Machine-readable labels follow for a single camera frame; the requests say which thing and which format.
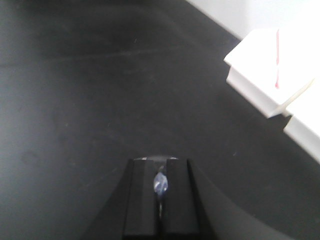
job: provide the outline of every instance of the white wall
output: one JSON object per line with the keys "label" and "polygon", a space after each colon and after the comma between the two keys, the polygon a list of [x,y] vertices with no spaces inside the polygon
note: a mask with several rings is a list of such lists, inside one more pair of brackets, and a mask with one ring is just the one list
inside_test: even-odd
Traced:
{"label": "white wall", "polygon": [[313,2],[320,0],[187,0],[236,37],[257,28],[283,27]]}

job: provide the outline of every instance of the black surface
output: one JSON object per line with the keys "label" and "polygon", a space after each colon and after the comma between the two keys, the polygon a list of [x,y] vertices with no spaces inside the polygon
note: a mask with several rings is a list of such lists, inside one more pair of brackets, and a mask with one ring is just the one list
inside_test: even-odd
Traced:
{"label": "black surface", "polygon": [[166,240],[195,240],[200,232],[187,161],[166,161],[168,190],[165,194],[163,229]]}
{"label": "black surface", "polygon": [[226,84],[238,42],[181,0],[0,1],[1,239],[78,239],[153,154],[318,239],[320,166]]}
{"label": "black surface", "polygon": [[239,208],[193,161],[188,170],[203,240],[292,240]]}
{"label": "black surface", "polygon": [[157,239],[158,211],[154,192],[153,161],[135,160],[123,231],[124,240]]}
{"label": "black surface", "polygon": [[129,160],[119,184],[80,238],[81,240],[123,239],[133,172],[134,161]]}

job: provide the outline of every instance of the white cardboard box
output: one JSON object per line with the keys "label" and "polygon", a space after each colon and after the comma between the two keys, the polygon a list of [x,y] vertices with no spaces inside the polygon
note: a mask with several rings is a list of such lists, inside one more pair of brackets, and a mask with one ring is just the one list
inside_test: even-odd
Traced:
{"label": "white cardboard box", "polygon": [[291,103],[287,110],[293,115],[284,128],[296,143],[320,163],[320,82]]}
{"label": "white cardboard box", "polygon": [[267,118],[286,115],[286,107],[314,76],[313,66],[304,64],[303,51],[294,48],[300,43],[287,44],[292,37],[285,30],[256,29],[224,59],[231,66],[227,82]]}

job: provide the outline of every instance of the curved black edge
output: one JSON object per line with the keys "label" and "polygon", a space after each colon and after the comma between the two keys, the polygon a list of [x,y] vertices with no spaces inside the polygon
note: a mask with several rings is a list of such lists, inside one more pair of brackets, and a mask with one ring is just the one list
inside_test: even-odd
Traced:
{"label": "curved black edge", "polygon": [[246,213],[187,160],[193,197],[204,240],[293,240]]}
{"label": "curved black edge", "polygon": [[128,160],[116,189],[80,240],[122,240],[133,166]]}

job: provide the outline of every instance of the white object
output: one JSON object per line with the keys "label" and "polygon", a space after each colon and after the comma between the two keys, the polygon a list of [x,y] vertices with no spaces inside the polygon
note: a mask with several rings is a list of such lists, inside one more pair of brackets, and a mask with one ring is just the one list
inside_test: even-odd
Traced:
{"label": "white object", "polygon": [[161,198],[168,189],[168,179],[162,172],[158,172],[153,180],[154,192]]}
{"label": "white object", "polygon": [[317,9],[318,5],[318,0],[187,1],[239,39],[243,39],[254,29],[284,27],[305,6]]}
{"label": "white object", "polygon": [[320,163],[320,82],[291,103],[287,110],[293,114],[284,132]]}
{"label": "white object", "polygon": [[224,59],[231,66],[227,82],[267,118],[286,115],[286,107],[314,77],[292,32],[277,32],[276,28],[253,30]]}

